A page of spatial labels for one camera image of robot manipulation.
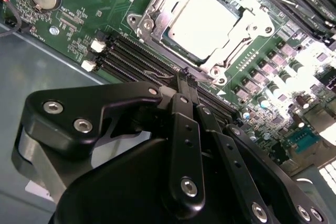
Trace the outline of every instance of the bolt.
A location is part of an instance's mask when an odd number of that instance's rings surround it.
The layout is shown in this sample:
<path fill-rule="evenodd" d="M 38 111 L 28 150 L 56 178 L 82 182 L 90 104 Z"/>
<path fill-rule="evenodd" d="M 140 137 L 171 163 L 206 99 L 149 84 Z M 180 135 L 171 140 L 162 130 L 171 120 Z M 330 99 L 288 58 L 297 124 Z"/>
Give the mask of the bolt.
<path fill-rule="evenodd" d="M 240 135 L 240 131 L 239 131 L 239 129 L 234 128 L 234 127 L 232 127 L 231 129 L 232 129 L 233 133 L 235 133 L 237 136 Z"/>
<path fill-rule="evenodd" d="M 152 23 L 149 20 L 145 20 L 145 22 L 143 23 L 143 27 L 146 30 L 151 30 L 153 28 L 153 25 L 152 25 Z"/>
<path fill-rule="evenodd" d="M 135 21 L 136 21 L 136 19 L 135 19 L 134 17 L 130 17 L 130 22 L 131 22 L 132 24 L 135 24 Z"/>
<path fill-rule="evenodd" d="M 54 35 L 54 36 L 59 35 L 59 29 L 56 26 L 51 26 L 49 28 L 49 32 L 51 35 Z"/>
<path fill-rule="evenodd" d="M 265 32 L 267 34 L 270 34 L 272 32 L 272 28 L 271 27 L 266 27 Z"/>
<path fill-rule="evenodd" d="M 258 220 L 260 220 L 260 222 L 262 223 L 267 222 L 267 214 L 258 203 L 253 202 L 252 212 L 258 218 Z"/>
<path fill-rule="evenodd" d="M 187 100 L 186 97 L 181 97 L 180 99 L 181 99 L 182 102 L 184 102 L 184 103 L 188 103 L 188 100 Z"/>
<path fill-rule="evenodd" d="M 43 104 L 43 109 L 49 114 L 59 114 L 63 111 L 63 106 L 59 102 L 49 101 Z"/>
<path fill-rule="evenodd" d="M 148 91 L 151 93 L 151 94 L 158 94 L 157 91 L 155 89 L 152 89 L 152 88 L 149 88 Z"/>
<path fill-rule="evenodd" d="M 181 181 L 181 189 L 189 197 L 195 197 L 197 195 L 197 187 L 194 182 L 188 178 L 184 178 Z"/>
<path fill-rule="evenodd" d="M 310 221 L 310 216 L 303 207 L 298 206 L 298 210 L 303 219 L 305 219 L 306 221 Z"/>
<path fill-rule="evenodd" d="M 311 213 L 317 218 L 319 221 L 323 221 L 322 216 L 317 212 L 314 208 L 310 208 Z"/>
<path fill-rule="evenodd" d="M 75 129 L 81 133 L 89 133 L 92 131 L 92 124 L 86 119 L 77 119 L 73 124 Z"/>
<path fill-rule="evenodd" d="M 210 110 L 206 107 L 203 108 L 203 111 L 205 112 L 205 114 L 208 114 L 208 115 L 211 114 Z"/>

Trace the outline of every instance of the chip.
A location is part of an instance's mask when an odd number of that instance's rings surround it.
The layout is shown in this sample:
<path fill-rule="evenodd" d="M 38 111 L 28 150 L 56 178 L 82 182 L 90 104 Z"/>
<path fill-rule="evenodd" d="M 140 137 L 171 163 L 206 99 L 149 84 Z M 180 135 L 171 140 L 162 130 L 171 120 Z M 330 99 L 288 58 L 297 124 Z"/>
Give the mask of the chip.
<path fill-rule="evenodd" d="M 294 48 L 292 48 L 290 45 L 288 44 L 284 44 L 281 48 L 280 48 L 281 52 L 283 52 L 285 55 L 288 56 L 295 56 L 297 54 L 297 52 L 295 51 Z"/>
<path fill-rule="evenodd" d="M 235 94 L 243 100 L 248 98 L 248 93 L 241 88 L 236 89 Z"/>
<path fill-rule="evenodd" d="M 278 98 L 281 102 L 284 102 L 287 100 L 287 96 L 285 96 L 284 94 L 282 94 L 281 96 L 279 96 Z"/>
<path fill-rule="evenodd" d="M 320 61 L 320 62 L 323 62 L 325 61 L 325 59 L 327 59 L 328 55 L 326 55 L 325 53 L 321 53 L 320 55 L 317 56 L 317 59 Z"/>
<path fill-rule="evenodd" d="M 258 71 L 254 71 L 253 73 L 251 73 L 251 76 L 255 81 L 259 83 L 264 83 L 265 81 L 268 81 L 268 79 Z"/>
<path fill-rule="evenodd" d="M 279 123 L 282 123 L 283 120 L 284 120 L 284 119 L 283 119 L 282 117 L 277 116 L 276 118 L 274 118 L 274 119 L 272 120 L 272 123 L 274 123 L 274 124 L 279 124 Z"/>
<path fill-rule="evenodd" d="M 269 57 L 276 65 L 284 66 L 287 64 L 286 60 L 278 54 Z"/>
<path fill-rule="evenodd" d="M 267 63 L 265 61 L 262 62 L 259 66 L 267 74 L 271 74 L 276 71 L 275 68 L 270 63 Z"/>
<path fill-rule="evenodd" d="M 310 87 L 310 90 L 313 91 L 313 92 L 317 92 L 319 91 L 319 86 L 317 86 L 316 84 L 314 84 L 313 86 Z"/>
<path fill-rule="evenodd" d="M 260 89 L 258 85 L 256 85 L 254 82 L 250 80 L 248 80 L 243 86 L 247 88 L 248 90 L 250 90 L 251 92 L 254 92 Z"/>

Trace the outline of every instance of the black plastic bracket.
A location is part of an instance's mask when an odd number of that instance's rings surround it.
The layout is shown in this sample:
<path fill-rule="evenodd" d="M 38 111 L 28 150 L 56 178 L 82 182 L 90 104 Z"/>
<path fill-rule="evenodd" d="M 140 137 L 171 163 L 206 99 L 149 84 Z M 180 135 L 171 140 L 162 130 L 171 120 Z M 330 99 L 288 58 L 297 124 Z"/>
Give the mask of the black plastic bracket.
<path fill-rule="evenodd" d="M 200 133 L 189 99 L 177 93 L 171 101 L 168 188 L 163 194 L 166 208 L 179 219 L 194 217 L 205 204 Z"/>
<path fill-rule="evenodd" d="M 281 223 L 328 223 L 320 207 L 241 129 L 230 124 L 224 133 L 236 142 L 253 179 L 270 198 L 272 209 Z"/>
<path fill-rule="evenodd" d="M 223 163 L 244 221 L 246 223 L 279 223 L 264 203 L 234 140 L 221 133 L 216 117 L 207 107 L 199 105 L 196 110 L 204 133 L 202 138 L 207 139 L 212 154 Z"/>
<path fill-rule="evenodd" d="M 21 123 L 31 138 L 67 158 L 81 159 L 93 151 L 105 119 L 137 106 L 158 105 L 161 100 L 158 89 L 148 82 L 37 91 L 26 99 Z M 47 112 L 48 101 L 61 104 L 62 112 Z M 77 119 L 85 119 L 92 129 L 76 130 Z"/>

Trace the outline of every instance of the screw hole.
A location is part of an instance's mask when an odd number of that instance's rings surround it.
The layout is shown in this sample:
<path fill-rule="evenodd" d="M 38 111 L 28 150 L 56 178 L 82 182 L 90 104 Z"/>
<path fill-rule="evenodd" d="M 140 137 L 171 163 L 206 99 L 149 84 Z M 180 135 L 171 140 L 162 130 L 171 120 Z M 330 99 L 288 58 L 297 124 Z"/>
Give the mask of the screw hole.
<path fill-rule="evenodd" d="M 193 147 L 194 145 L 193 145 L 193 143 L 190 141 L 190 140 L 188 140 L 188 139 L 186 139 L 185 141 L 184 141 L 184 143 L 188 146 L 188 147 Z"/>
<path fill-rule="evenodd" d="M 227 144 L 226 147 L 227 147 L 230 151 L 233 150 L 233 147 L 232 147 L 231 145 L 229 145 L 229 144 Z"/>
<path fill-rule="evenodd" d="M 238 167 L 238 168 L 241 168 L 242 165 L 240 163 L 238 163 L 237 161 L 234 161 L 235 165 Z"/>

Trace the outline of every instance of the black wire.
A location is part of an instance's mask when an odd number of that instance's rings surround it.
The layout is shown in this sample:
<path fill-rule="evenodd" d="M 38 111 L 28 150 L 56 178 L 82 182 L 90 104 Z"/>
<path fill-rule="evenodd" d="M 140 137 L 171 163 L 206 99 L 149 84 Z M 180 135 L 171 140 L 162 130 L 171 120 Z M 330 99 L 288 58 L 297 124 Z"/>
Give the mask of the black wire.
<path fill-rule="evenodd" d="M 14 17 L 16 18 L 16 25 L 13 29 L 11 29 L 9 31 L 5 31 L 4 33 L 0 33 L 0 38 L 1 37 L 6 37 L 8 35 L 11 35 L 11 34 L 15 33 L 22 26 L 22 20 L 21 20 L 20 13 L 19 13 L 18 9 L 10 1 L 5 1 L 5 4 L 6 4 L 7 8 L 13 13 Z"/>

